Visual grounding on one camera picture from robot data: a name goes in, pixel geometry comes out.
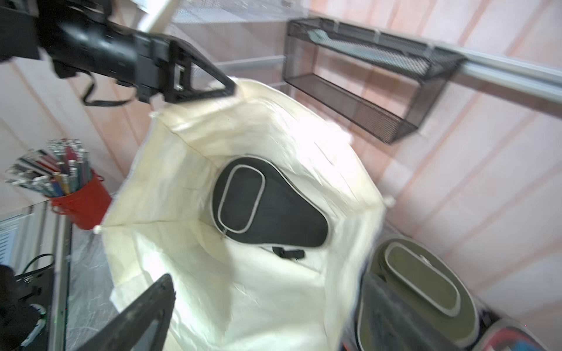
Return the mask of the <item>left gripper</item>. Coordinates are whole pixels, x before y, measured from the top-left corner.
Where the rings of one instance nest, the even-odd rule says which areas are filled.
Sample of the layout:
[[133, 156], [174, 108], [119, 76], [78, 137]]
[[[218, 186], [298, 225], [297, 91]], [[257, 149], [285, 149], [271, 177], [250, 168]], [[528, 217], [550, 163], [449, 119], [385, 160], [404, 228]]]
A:
[[171, 36], [133, 35], [134, 85], [141, 102], [162, 94], [169, 103], [230, 97], [236, 84], [188, 42]]

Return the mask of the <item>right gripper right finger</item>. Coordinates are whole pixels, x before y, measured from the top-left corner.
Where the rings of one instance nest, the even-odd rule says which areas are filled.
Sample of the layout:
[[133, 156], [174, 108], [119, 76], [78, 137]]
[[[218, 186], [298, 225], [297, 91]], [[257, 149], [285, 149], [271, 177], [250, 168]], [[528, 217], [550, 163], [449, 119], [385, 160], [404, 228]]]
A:
[[357, 344], [360, 350], [458, 349], [374, 273], [362, 279]]

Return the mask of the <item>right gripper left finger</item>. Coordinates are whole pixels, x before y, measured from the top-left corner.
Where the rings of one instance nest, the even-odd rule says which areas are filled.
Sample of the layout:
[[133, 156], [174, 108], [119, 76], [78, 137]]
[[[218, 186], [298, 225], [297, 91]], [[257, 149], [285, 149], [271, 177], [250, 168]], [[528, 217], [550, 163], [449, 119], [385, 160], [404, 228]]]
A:
[[80, 350], [163, 350], [174, 311], [176, 292], [166, 273]]

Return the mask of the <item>green paddle cover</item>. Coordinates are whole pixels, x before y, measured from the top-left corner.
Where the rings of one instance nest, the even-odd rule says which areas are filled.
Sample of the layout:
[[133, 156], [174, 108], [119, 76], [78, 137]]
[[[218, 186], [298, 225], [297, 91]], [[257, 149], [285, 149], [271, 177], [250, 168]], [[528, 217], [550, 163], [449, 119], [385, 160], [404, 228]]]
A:
[[408, 238], [382, 240], [370, 270], [414, 311], [455, 344], [472, 347], [479, 336], [479, 315], [465, 285], [427, 248]]

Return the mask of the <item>Deerway paddle set pack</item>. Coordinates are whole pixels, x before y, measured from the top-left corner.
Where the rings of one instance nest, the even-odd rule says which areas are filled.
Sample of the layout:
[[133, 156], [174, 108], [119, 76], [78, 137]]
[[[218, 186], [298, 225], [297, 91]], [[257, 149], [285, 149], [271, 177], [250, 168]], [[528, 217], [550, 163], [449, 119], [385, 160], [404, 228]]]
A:
[[516, 320], [504, 318], [493, 323], [472, 350], [546, 351], [548, 348], [523, 324]]

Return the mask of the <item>canvas tote bag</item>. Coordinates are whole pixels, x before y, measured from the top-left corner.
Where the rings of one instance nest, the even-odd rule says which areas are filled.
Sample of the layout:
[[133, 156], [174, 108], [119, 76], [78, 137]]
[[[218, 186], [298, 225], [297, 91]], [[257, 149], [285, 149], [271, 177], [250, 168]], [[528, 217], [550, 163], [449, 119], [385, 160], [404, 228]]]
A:
[[[386, 204], [348, 135], [261, 82], [155, 112], [101, 235], [124, 310], [168, 273], [177, 299], [167, 350], [338, 350]], [[220, 234], [212, 187], [234, 157], [261, 156], [328, 220], [303, 261]]]

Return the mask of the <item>black paddle cover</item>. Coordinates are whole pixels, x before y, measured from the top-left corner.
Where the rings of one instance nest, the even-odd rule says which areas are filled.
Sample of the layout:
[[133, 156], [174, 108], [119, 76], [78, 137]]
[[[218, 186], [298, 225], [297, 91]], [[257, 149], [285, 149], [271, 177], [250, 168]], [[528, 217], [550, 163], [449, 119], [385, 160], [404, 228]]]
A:
[[326, 244], [326, 215], [274, 163], [238, 156], [219, 172], [210, 197], [218, 231], [240, 244], [271, 250], [286, 260], [302, 260], [307, 250]]

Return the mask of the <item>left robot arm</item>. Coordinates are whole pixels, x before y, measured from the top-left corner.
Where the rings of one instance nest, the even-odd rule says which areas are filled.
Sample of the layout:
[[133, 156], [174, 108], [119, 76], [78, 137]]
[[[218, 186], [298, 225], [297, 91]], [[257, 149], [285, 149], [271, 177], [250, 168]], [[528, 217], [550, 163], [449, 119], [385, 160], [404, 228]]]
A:
[[136, 89], [140, 102], [229, 97], [235, 83], [188, 42], [111, 21], [111, 1], [2, 1], [1, 61], [40, 59], [61, 79], [103, 75]]

